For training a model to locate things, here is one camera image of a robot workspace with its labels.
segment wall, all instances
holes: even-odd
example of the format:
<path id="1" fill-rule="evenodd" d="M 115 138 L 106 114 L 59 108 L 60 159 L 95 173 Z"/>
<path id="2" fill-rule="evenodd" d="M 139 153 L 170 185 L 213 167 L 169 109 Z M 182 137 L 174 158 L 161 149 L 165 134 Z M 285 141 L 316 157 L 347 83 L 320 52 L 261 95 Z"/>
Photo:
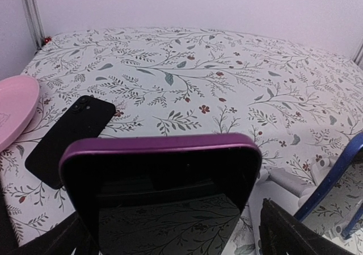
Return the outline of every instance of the wall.
<path id="1" fill-rule="evenodd" d="M 289 39 L 352 57 L 363 0 L 38 0 L 45 30 L 184 26 Z"/>
<path id="2" fill-rule="evenodd" d="M 0 0 L 0 80 L 20 74 L 35 50 L 22 0 Z"/>

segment table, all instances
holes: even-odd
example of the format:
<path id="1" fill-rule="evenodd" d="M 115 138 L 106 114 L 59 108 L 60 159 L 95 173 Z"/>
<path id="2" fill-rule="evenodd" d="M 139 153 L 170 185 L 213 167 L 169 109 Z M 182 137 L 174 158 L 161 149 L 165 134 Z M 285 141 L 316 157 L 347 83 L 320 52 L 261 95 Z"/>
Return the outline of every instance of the table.
<path id="1" fill-rule="evenodd" d="M 340 154 L 363 129 L 363 73 L 350 59 L 239 32 L 70 32 L 55 36 L 22 74 L 39 81 L 39 105 L 21 137 L 0 154 L 3 193 L 20 244 L 73 212 L 65 189 L 40 182 L 24 160 L 80 95 L 115 104 L 101 137 L 241 132 L 261 149 L 264 167 L 288 166 L 309 182 L 315 155 Z M 225 252 L 254 250 L 247 207 Z"/>

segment plate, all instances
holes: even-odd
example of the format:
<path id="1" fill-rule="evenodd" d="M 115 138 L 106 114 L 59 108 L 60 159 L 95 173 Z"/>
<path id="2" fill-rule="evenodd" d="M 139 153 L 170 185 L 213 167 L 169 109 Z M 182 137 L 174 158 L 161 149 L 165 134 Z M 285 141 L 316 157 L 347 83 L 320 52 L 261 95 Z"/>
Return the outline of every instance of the plate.
<path id="1" fill-rule="evenodd" d="M 14 76 L 0 81 L 0 152 L 28 126 L 38 99 L 39 84 L 33 77 Z"/>

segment black smartphone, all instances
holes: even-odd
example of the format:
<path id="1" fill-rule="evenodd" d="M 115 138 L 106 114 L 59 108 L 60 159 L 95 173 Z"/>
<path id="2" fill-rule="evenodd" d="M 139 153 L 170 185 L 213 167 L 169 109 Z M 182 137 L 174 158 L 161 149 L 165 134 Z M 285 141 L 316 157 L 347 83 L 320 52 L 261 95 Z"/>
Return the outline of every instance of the black smartphone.
<path id="1" fill-rule="evenodd" d="M 76 140 L 98 137 L 115 112 L 111 103 L 81 96 L 41 139 L 25 167 L 49 187 L 61 188 L 58 164 L 65 149 Z"/>

